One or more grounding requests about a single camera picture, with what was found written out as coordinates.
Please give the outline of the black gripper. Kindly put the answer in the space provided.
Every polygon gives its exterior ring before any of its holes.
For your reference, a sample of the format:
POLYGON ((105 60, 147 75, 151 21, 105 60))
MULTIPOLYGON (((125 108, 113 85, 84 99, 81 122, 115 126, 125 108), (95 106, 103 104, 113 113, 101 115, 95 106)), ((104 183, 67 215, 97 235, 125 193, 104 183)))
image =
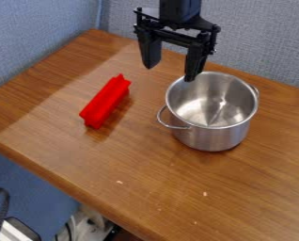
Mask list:
POLYGON ((201 0, 160 0, 156 8, 136 7, 135 33, 141 62, 152 69, 160 62, 161 43, 188 48, 184 81, 195 80, 203 70, 207 55, 215 52, 221 28, 201 17, 201 0))

